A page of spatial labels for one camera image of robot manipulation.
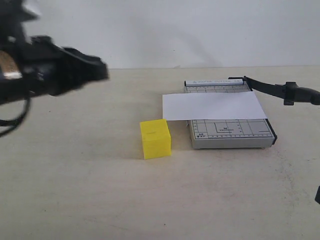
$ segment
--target tabletop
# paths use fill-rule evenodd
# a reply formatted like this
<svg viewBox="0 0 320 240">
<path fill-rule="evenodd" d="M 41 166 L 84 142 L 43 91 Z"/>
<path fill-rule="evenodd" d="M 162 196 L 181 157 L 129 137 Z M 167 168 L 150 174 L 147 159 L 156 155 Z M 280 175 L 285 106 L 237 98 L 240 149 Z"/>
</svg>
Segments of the tabletop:
<svg viewBox="0 0 320 240">
<path fill-rule="evenodd" d="M 256 92 L 272 147 L 195 150 L 186 122 L 173 121 L 172 156 L 143 158 L 139 123 L 162 118 L 163 94 L 238 76 L 320 90 L 319 66 L 119 69 L 34 99 L 1 139 L 1 239 L 318 240 L 319 106 Z"/>
</svg>

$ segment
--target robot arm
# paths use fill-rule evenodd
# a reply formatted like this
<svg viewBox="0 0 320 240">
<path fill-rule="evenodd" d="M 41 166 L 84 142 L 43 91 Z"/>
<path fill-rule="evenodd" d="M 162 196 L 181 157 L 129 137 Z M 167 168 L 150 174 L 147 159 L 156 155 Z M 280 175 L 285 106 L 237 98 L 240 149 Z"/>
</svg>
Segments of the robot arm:
<svg viewBox="0 0 320 240">
<path fill-rule="evenodd" d="M 99 57 L 58 47 L 49 36 L 27 40 L 22 22 L 38 17 L 33 1 L 0 0 L 0 105 L 25 100 L 20 116 L 0 120 L 0 127 L 8 127 L 0 137 L 22 124 L 32 98 L 59 96 L 109 79 L 108 67 Z"/>
</svg>

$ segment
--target yellow cube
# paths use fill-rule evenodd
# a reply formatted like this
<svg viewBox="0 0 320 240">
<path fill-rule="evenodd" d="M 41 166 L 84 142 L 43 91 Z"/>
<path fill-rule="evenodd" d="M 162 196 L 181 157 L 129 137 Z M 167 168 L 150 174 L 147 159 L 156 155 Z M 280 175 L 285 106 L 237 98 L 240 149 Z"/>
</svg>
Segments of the yellow cube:
<svg viewBox="0 0 320 240">
<path fill-rule="evenodd" d="M 171 135 L 165 119 L 140 122 L 144 159 L 171 156 Z"/>
</svg>

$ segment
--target white paper sheet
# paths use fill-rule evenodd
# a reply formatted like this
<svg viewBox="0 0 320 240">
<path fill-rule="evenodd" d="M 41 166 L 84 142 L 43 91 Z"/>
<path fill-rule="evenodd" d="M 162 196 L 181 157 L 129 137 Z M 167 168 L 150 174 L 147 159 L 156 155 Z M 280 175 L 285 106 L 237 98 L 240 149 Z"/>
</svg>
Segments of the white paper sheet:
<svg viewBox="0 0 320 240">
<path fill-rule="evenodd" d="M 180 120 L 266 119 L 253 91 L 177 93 L 162 96 L 162 118 Z"/>
</svg>

